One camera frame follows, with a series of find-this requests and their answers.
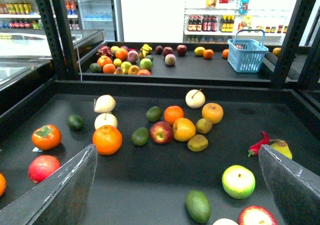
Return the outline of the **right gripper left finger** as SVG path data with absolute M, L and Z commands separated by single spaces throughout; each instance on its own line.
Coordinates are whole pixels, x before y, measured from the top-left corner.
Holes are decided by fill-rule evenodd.
M 97 168 L 90 144 L 56 172 L 0 211 L 2 225 L 77 225 Z

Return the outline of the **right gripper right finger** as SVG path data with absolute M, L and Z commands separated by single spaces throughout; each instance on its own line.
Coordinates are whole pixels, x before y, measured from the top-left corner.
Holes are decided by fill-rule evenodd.
M 320 177 L 299 163 L 262 145 L 259 165 L 274 203 L 287 225 L 320 223 Z

